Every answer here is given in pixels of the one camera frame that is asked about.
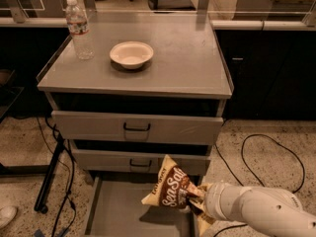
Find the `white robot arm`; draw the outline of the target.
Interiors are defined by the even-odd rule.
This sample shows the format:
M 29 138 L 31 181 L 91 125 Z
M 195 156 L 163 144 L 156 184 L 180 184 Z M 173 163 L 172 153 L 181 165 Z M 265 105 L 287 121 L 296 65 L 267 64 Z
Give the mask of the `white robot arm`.
M 284 189 L 214 183 L 204 208 L 214 219 L 243 222 L 270 237 L 316 237 L 316 216 Z

